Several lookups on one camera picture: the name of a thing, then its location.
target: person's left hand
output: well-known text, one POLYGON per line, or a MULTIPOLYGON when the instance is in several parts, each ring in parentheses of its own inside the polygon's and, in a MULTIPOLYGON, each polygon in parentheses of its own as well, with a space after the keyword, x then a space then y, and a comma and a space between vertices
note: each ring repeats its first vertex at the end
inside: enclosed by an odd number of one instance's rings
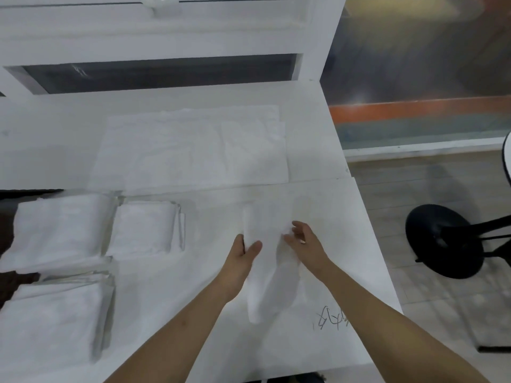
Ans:
POLYGON ((263 244, 258 240, 245 251, 243 235, 238 234, 234 239, 225 264, 215 277, 215 283, 222 288, 227 302, 231 301, 240 292, 248 273, 250 273, 252 262, 262 247, 263 244))

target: hand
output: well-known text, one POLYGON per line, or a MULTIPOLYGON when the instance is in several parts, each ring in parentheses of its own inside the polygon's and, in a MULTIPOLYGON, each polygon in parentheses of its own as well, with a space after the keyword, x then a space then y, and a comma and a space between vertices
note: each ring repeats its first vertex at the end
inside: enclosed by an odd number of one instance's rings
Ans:
POLYGON ((324 252, 321 242, 307 223, 294 220, 293 225, 293 234, 284 235, 284 241, 296 252, 305 267, 320 279, 324 270, 334 264, 324 252))
POLYGON ((245 251, 243 235, 238 234, 234 239, 225 264, 215 277, 215 282, 222 288, 227 302, 231 301, 240 292, 248 273, 250 273, 252 262, 262 248, 263 244, 258 240, 245 251))

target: folded white cloth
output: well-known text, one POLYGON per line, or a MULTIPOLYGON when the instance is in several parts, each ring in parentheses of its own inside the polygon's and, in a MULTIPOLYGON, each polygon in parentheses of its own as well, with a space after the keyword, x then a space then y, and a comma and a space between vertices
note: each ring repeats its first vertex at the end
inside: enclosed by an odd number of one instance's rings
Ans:
POLYGON ((125 194, 289 181, 277 106, 113 116, 88 187, 125 194))
POLYGON ((298 292, 300 276, 296 254, 282 240, 291 231, 291 204, 256 202, 243 208, 245 247, 260 240, 263 248, 248 274, 248 318, 257 324, 290 307, 298 292))
POLYGON ((47 371, 97 360, 112 294, 108 275, 21 286, 0 310, 0 371, 47 371))
POLYGON ((0 258, 0 272, 104 262, 99 260, 103 234, 115 206, 114 197, 101 193, 20 203, 14 217, 14 241, 0 258))
POLYGON ((128 259, 183 249, 184 215, 178 204, 131 201, 118 207, 107 255, 128 259))

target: black scribble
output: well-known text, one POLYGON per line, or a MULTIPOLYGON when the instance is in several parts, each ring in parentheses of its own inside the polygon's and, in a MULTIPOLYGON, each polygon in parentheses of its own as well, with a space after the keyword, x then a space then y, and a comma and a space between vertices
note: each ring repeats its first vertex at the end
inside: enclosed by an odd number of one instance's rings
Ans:
POLYGON ((335 325, 337 327, 337 330, 339 330, 339 324, 341 322, 346 322, 346 326, 348 326, 348 324, 349 324, 348 318, 344 315, 344 312, 342 310, 341 310, 341 313, 338 315, 331 315, 330 309, 326 305, 323 308, 321 314, 316 313, 316 315, 319 316, 318 326, 319 326, 320 330, 323 329, 323 327, 327 321, 329 321, 331 324, 335 325))

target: forearm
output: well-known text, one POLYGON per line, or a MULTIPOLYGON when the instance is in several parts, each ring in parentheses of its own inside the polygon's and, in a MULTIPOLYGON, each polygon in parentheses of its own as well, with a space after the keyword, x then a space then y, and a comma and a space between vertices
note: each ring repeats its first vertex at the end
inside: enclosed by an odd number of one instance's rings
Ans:
POLYGON ((226 302, 223 289, 213 281, 105 383, 185 382, 226 302))
POLYGON ((331 264, 318 278, 330 290, 387 383, 488 382, 463 358, 331 264))

